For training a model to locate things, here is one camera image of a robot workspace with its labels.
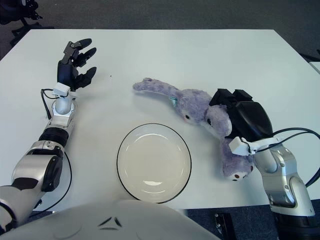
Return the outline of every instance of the black cable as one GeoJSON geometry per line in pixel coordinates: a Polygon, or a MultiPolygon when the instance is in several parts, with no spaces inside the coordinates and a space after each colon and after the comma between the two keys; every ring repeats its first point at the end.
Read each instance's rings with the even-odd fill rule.
{"type": "Polygon", "coordinates": [[[44,98],[44,95],[48,98],[48,99],[58,99],[58,98],[66,98],[68,97],[69,95],[69,92],[67,92],[67,94],[65,96],[57,96],[57,97],[50,97],[46,94],[46,91],[53,91],[53,89],[51,88],[44,88],[44,89],[41,89],[41,98],[42,98],[42,101],[43,101],[43,105],[44,105],[44,108],[45,108],[45,111],[46,111],[46,115],[48,117],[48,119],[50,120],[51,119],[51,113],[49,111],[49,108],[47,106],[47,103],[45,101],[45,98],[44,98]]]}
{"type": "Polygon", "coordinates": [[[251,147],[250,147],[250,144],[245,142],[245,141],[242,141],[242,139],[240,138],[240,141],[244,144],[246,144],[248,146],[248,149],[249,149],[249,153],[251,153],[251,147]]]}
{"type": "Polygon", "coordinates": [[[42,98],[43,105],[44,105],[44,108],[45,108],[45,111],[46,111],[46,115],[48,116],[48,119],[50,120],[51,119],[51,113],[49,111],[49,108],[47,106],[46,100],[44,98],[45,91],[49,91],[49,90],[52,90],[52,89],[50,89],[50,88],[41,89],[41,98],[42,98]]]}
{"type": "MultiPolygon", "coordinates": [[[[265,150],[268,150],[274,146],[277,146],[279,144],[282,144],[283,142],[295,137],[295,136],[298,136],[298,135],[301,135],[301,134],[313,134],[315,136],[317,136],[317,138],[320,140],[320,134],[318,134],[317,132],[311,130],[311,129],[308,129],[308,128],[304,128],[304,127],[289,127],[289,128],[284,128],[284,129],[281,129],[281,130],[278,130],[278,131],[275,131],[274,133],[271,134],[270,137],[273,137],[274,135],[277,135],[277,134],[280,134],[280,133],[283,133],[283,132],[288,132],[288,131],[303,131],[303,132],[299,132],[299,133],[296,133],[294,135],[291,135],[289,137],[287,137],[286,139],[284,139],[283,141],[281,142],[278,142],[276,144],[272,144],[270,145],[269,147],[267,148],[264,148],[264,149],[261,149],[261,150],[258,150],[258,152],[262,152],[262,151],[265,151],[265,150]]],[[[320,178],[320,167],[318,168],[318,170],[316,171],[316,173],[312,176],[312,178],[305,184],[306,187],[309,187],[311,186],[314,182],[316,182],[318,179],[320,178]]]]}
{"type": "Polygon", "coordinates": [[[284,139],[284,140],[282,140],[282,141],[280,141],[280,142],[277,142],[277,143],[275,143],[275,144],[270,144],[270,146],[268,146],[268,147],[266,147],[266,148],[264,148],[264,149],[260,149],[260,150],[256,151],[256,153],[260,153],[260,152],[263,152],[263,151],[265,151],[265,150],[271,149],[271,148],[273,148],[273,147],[275,147],[275,146],[277,146],[277,145],[280,145],[280,144],[286,142],[287,140],[292,139],[293,137],[298,136],[298,135],[301,135],[301,134],[312,134],[312,132],[303,131],[303,132],[299,132],[299,133],[293,134],[293,135],[287,137],[286,139],[284,139]]]}
{"type": "Polygon", "coordinates": [[[70,189],[70,186],[71,186],[71,182],[72,182],[72,169],[71,169],[71,163],[70,163],[70,160],[69,160],[69,157],[68,157],[67,153],[64,152],[64,155],[66,156],[66,159],[68,160],[69,169],[70,169],[70,182],[69,182],[69,186],[68,186],[67,190],[65,191],[65,193],[63,194],[63,196],[62,196],[58,201],[56,201],[54,204],[52,204],[51,206],[47,207],[45,210],[42,210],[42,211],[37,212],[37,213],[35,213],[35,214],[32,214],[29,218],[34,217],[34,216],[37,216],[37,215],[39,215],[39,214],[42,214],[42,213],[48,211],[49,209],[53,208],[55,205],[57,205],[58,203],[60,203],[60,201],[61,201],[62,199],[64,199],[64,197],[67,195],[67,193],[68,193],[68,191],[69,191],[69,189],[70,189]]]}

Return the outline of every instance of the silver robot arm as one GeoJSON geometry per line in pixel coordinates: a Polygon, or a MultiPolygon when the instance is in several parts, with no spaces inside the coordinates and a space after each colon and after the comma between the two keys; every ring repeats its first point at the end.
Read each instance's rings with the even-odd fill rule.
{"type": "MultiPolygon", "coordinates": [[[[244,90],[236,89],[231,93],[227,89],[218,89],[210,105],[220,104],[226,106],[232,123],[232,132],[227,136],[233,139],[229,144],[232,153],[254,156],[271,211],[274,212],[279,239],[320,239],[320,227],[317,226],[307,188],[297,173],[296,159],[281,144],[287,138],[275,137],[288,130],[305,131],[295,135],[313,133],[319,139],[320,135],[297,127],[273,132],[263,107],[244,90]]],[[[311,182],[317,180],[318,172],[311,182]]]]}
{"type": "Polygon", "coordinates": [[[96,73],[95,67],[80,75],[76,69],[96,52],[92,48],[79,54],[91,42],[69,42],[64,50],[52,91],[57,97],[52,104],[52,116],[46,109],[49,122],[42,135],[15,166],[12,184],[0,187],[0,234],[23,224],[41,203],[42,196],[59,185],[65,146],[75,124],[76,89],[89,85],[96,73]]]}

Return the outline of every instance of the stuffed animal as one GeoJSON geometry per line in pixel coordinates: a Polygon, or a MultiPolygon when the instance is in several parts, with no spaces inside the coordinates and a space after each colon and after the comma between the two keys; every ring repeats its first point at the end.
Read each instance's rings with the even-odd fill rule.
{"type": "Polygon", "coordinates": [[[233,181],[239,181],[250,174],[254,169],[252,156],[232,154],[229,143],[231,139],[225,138],[232,131],[232,124],[224,105],[210,106],[212,97],[205,91],[196,89],[178,88],[151,78],[135,83],[136,91],[152,92],[168,96],[177,113],[190,124],[202,125],[210,133],[220,139],[222,158],[222,173],[233,181]]]}

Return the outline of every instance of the table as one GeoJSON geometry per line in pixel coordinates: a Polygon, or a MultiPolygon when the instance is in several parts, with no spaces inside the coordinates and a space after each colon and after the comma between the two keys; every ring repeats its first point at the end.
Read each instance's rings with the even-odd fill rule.
{"type": "MultiPolygon", "coordinates": [[[[66,147],[73,182],[56,211],[131,199],[118,179],[117,151],[130,130],[146,123],[177,131],[192,158],[186,188],[165,205],[196,209],[268,204],[257,169],[243,181],[225,180],[217,139],[201,126],[184,123],[166,97],[134,93],[132,85],[144,77],[211,95],[217,88],[244,89],[264,107],[275,131],[306,127],[320,132],[320,75],[274,30],[31,30],[0,61],[0,185],[11,183],[15,165],[47,124],[40,89],[55,85],[67,42],[85,38],[92,38],[97,53],[80,71],[97,66],[97,73],[90,86],[78,90],[76,126],[66,147]]],[[[319,141],[305,134],[285,146],[308,181],[319,167],[319,141]]],[[[43,197],[37,210],[59,199],[68,183],[64,161],[59,187],[43,197]]],[[[320,198],[320,181],[308,192],[312,199],[320,198]]]]}
{"type": "Polygon", "coordinates": [[[309,64],[320,74],[320,61],[311,61],[309,64]]]}

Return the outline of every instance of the plate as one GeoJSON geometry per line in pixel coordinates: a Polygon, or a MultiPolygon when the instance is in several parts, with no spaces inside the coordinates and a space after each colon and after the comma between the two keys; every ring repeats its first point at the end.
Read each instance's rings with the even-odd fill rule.
{"type": "Polygon", "coordinates": [[[182,137],[168,126],[149,123],[123,139],[117,155],[118,175],[134,198],[165,203],[178,196],[191,174],[191,156],[182,137]]]}

